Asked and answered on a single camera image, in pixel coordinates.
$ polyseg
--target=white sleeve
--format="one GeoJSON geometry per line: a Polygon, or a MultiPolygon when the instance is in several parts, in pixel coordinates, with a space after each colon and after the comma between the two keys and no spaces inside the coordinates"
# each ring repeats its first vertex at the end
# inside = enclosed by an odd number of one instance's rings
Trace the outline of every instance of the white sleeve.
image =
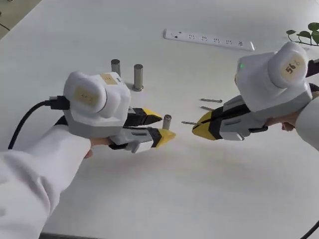
{"type": "Polygon", "coordinates": [[[91,142],[54,126],[28,150],[0,153],[0,237],[38,239],[91,142]]]}
{"type": "Polygon", "coordinates": [[[299,136],[319,151],[319,97],[301,111],[295,127],[299,136]]]}

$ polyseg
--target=floor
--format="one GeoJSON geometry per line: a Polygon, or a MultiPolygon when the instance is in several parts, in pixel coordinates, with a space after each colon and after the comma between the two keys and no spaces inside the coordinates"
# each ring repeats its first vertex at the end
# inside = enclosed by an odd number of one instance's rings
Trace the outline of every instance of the floor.
{"type": "Polygon", "coordinates": [[[0,0],[0,39],[41,0],[0,0]]]}

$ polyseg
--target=green plant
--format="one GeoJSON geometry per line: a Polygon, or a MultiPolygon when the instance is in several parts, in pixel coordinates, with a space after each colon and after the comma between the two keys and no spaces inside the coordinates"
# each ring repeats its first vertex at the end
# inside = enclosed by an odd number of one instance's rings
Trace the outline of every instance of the green plant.
{"type": "Polygon", "coordinates": [[[309,46],[319,46],[319,31],[318,31],[319,30],[319,23],[318,22],[310,23],[308,25],[308,29],[310,32],[309,31],[301,31],[301,32],[296,34],[296,36],[298,37],[298,41],[293,41],[290,38],[291,35],[296,33],[295,30],[288,30],[288,31],[286,31],[286,34],[288,36],[288,39],[292,42],[296,42],[296,43],[304,44],[304,45],[309,45],[309,46]],[[309,39],[310,42],[309,43],[303,42],[301,40],[301,37],[309,39]]]}

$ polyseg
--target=metal rod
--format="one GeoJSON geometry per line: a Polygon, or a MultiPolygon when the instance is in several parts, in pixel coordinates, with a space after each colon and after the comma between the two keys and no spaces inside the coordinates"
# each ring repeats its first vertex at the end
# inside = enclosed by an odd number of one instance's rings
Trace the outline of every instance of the metal rod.
{"type": "Polygon", "coordinates": [[[120,60],[113,59],[111,61],[111,70],[112,72],[118,73],[118,75],[121,77],[121,67],[120,67],[120,60]]]}
{"type": "Polygon", "coordinates": [[[206,102],[216,102],[216,103],[223,103],[223,100],[212,100],[212,99],[200,99],[201,101],[206,102]]]}
{"type": "Polygon", "coordinates": [[[134,91],[142,91],[143,87],[143,66],[137,64],[134,66],[134,91]]]}
{"type": "Polygon", "coordinates": [[[207,110],[207,111],[213,111],[214,109],[206,106],[201,106],[202,109],[207,110]]]}
{"type": "Polygon", "coordinates": [[[170,115],[165,115],[163,119],[163,129],[169,130],[170,127],[170,121],[171,121],[171,116],[170,115]]]}
{"type": "Polygon", "coordinates": [[[182,121],[181,123],[191,124],[191,125],[201,125],[201,123],[193,123],[193,122],[187,122],[187,121],[182,121]]]}

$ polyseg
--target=white power strip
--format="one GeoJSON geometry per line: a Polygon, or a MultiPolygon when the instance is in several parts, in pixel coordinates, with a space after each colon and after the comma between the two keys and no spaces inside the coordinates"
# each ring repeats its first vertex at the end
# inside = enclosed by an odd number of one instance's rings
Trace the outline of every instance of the white power strip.
{"type": "Polygon", "coordinates": [[[164,38],[176,41],[187,41],[205,45],[222,46],[232,49],[254,51],[254,45],[251,41],[239,41],[225,37],[205,35],[200,33],[189,33],[183,31],[171,31],[166,29],[164,38]]]}

